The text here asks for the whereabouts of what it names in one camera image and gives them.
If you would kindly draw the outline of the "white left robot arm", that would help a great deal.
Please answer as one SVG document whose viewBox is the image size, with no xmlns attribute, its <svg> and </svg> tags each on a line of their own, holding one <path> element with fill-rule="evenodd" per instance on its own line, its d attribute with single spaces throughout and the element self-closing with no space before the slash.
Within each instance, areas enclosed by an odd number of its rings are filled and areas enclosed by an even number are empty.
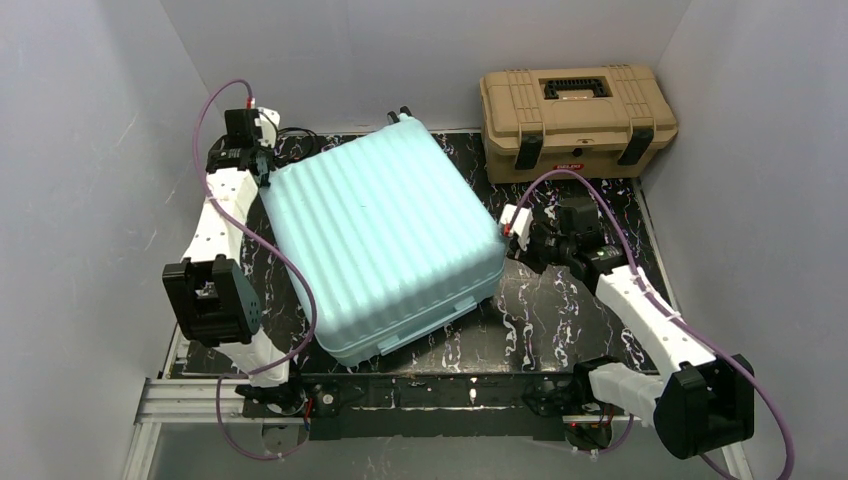
<svg viewBox="0 0 848 480">
<path fill-rule="evenodd" d="M 211 195 L 194 237 L 162 281 L 183 336 L 230 358 L 253 387 L 275 388 L 289 365 L 264 332 L 263 303 L 241 268 L 250 207 L 273 169 L 280 116 L 264 108 L 225 113 L 226 133 L 202 164 Z"/>
</svg>

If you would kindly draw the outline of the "light blue suitcase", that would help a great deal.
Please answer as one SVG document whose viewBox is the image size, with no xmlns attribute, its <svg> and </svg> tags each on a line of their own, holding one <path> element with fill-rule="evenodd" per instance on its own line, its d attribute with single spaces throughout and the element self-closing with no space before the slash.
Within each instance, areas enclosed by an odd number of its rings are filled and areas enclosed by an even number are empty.
<svg viewBox="0 0 848 480">
<path fill-rule="evenodd" d="M 317 343 L 347 367 L 474 310 L 505 270 L 497 222 L 408 113 L 274 171 L 260 197 Z"/>
</svg>

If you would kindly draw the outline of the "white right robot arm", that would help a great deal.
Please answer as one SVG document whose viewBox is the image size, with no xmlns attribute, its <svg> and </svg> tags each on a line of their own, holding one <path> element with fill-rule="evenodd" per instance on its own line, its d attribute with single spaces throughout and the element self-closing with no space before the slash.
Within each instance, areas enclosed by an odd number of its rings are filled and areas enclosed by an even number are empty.
<svg viewBox="0 0 848 480">
<path fill-rule="evenodd" d="M 642 270 L 630 266 L 623 245 L 605 239 L 592 199 L 568 201 L 554 221 L 536 221 L 528 208 L 507 204 L 498 224 L 510 257 L 536 273 L 567 267 L 654 361 L 654 375 L 611 356 L 580 362 L 570 383 L 556 392 L 560 403 L 619 407 L 654 428 L 679 459 L 753 436 L 754 388 L 745 377 L 753 371 L 750 363 L 741 355 L 720 358 L 677 326 L 679 314 Z"/>
</svg>

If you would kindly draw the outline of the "tan plastic toolbox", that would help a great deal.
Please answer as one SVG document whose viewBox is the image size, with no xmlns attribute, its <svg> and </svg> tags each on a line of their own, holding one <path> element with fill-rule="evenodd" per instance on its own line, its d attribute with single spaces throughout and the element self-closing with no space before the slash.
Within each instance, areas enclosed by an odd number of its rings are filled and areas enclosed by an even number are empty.
<svg viewBox="0 0 848 480">
<path fill-rule="evenodd" d="M 562 169 L 635 178 L 678 133 L 645 65 L 502 70 L 485 74 L 479 86 L 493 184 L 531 182 Z"/>
</svg>

